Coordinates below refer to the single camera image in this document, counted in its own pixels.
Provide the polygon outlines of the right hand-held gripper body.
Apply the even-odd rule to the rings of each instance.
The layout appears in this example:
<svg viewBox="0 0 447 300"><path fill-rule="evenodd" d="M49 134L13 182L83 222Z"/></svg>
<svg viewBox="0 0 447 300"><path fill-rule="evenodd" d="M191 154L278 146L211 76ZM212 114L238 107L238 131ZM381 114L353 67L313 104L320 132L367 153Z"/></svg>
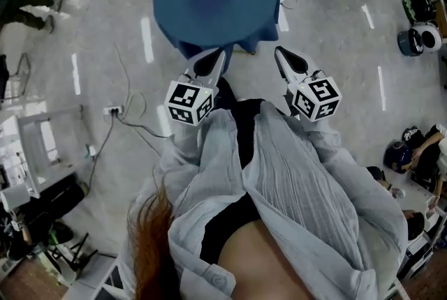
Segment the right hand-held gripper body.
<svg viewBox="0 0 447 300"><path fill-rule="evenodd" d="M302 81L289 82L284 97L293 117L310 122L331 117L342 101L334 79L320 70Z"/></svg>

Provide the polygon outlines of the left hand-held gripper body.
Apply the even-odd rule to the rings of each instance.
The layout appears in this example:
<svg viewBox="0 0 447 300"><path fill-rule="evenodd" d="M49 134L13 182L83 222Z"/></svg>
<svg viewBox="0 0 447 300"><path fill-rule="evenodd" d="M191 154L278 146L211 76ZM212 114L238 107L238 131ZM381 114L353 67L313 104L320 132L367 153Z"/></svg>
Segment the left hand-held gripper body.
<svg viewBox="0 0 447 300"><path fill-rule="evenodd" d="M198 76L192 70L170 82L164 105L172 121L198 126L214 108L219 74Z"/></svg>

